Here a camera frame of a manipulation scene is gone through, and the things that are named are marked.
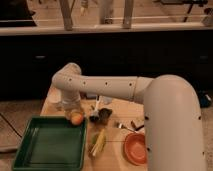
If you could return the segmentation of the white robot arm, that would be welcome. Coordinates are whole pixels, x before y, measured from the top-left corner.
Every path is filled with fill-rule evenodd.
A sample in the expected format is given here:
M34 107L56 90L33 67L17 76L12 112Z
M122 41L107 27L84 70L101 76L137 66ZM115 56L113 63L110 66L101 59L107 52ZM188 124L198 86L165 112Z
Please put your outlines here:
M207 171L198 96L180 76L83 76L69 63L52 77L64 103L87 92L144 106L148 171Z

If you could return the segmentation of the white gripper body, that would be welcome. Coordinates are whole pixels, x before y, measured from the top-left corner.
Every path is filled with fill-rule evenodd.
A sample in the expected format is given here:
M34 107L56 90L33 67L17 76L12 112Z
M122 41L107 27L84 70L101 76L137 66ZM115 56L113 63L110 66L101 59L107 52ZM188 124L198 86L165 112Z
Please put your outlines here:
M81 97L78 91L62 91L61 104L66 117L70 117L74 112L82 111Z

